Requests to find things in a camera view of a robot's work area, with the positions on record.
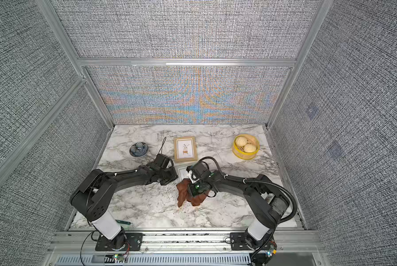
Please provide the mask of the light wood picture frame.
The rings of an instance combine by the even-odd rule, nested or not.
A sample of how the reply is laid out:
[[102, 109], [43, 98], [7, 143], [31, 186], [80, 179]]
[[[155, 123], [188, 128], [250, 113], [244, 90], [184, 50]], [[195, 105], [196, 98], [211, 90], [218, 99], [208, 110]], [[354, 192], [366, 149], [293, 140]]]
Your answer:
[[197, 161], [197, 158], [195, 137], [185, 136], [174, 139], [174, 161], [176, 163]]

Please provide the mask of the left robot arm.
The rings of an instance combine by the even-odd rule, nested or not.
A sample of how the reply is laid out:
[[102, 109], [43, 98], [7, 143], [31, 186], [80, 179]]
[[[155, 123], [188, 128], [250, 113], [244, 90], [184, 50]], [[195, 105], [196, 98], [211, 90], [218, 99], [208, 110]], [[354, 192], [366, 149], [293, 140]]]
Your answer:
[[122, 231], [108, 210], [109, 204], [118, 191], [135, 186], [146, 186], [155, 182], [162, 186], [177, 179], [173, 166], [140, 166], [135, 170], [103, 172], [95, 169], [89, 173], [70, 198], [70, 204], [93, 224], [101, 235], [112, 241]]

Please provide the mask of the brown microfibre cloth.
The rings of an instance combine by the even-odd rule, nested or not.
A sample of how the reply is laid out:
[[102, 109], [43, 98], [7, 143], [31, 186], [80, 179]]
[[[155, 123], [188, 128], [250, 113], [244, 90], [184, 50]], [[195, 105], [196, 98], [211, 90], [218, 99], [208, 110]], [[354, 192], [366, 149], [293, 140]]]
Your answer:
[[189, 179], [183, 179], [180, 183], [176, 185], [178, 189], [177, 207], [180, 208], [185, 201], [191, 203], [192, 206], [199, 206], [209, 194], [210, 190], [205, 193], [192, 197], [188, 192], [188, 185], [191, 184]]

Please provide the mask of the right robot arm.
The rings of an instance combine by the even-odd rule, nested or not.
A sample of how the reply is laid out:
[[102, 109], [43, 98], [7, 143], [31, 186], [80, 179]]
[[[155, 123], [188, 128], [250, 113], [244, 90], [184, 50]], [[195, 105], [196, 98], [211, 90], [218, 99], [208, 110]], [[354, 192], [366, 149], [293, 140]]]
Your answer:
[[294, 218], [298, 209], [293, 195], [265, 175], [241, 178], [215, 171], [189, 184], [187, 189], [192, 197], [206, 196], [209, 191], [242, 196], [255, 216], [241, 240], [251, 250], [263, 248], [272, 241], [278, 225]]

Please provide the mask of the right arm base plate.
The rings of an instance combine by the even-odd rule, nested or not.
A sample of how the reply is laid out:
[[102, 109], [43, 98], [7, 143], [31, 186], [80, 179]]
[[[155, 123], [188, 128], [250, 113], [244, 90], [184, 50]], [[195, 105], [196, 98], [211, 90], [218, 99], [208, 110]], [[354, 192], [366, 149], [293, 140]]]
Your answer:
[[229, 242], [231, 246], [231, 250], [252, 250], [246, 242], [246, 234], [245, 233], [230, 233]]

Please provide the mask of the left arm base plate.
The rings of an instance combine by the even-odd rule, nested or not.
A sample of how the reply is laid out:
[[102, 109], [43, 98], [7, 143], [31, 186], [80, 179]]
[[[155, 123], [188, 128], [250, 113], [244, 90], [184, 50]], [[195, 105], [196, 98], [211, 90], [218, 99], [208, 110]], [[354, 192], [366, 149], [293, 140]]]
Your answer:
[[95, 251], [109, 251], [109, 252], [121, 252], [121, 251], [139, 251], [143, 241], [142, 233], [126, 233], [120, 232], [113, 239], [109, 240], [105, 236], [99, 236]]

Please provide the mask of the grey green picture frame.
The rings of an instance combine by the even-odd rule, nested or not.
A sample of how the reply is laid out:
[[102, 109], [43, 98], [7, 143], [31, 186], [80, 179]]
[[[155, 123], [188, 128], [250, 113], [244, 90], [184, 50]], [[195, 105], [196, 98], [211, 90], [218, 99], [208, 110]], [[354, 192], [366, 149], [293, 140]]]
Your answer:
[[190, 180], [192, 183], [195, 183], [195, 180], [192, 178], [192, 172], [189, 170], [191, 165], [179, 165], [176, 167], [176, 172], [178, 175], [178, 179], [182, 182], [184, 179]]

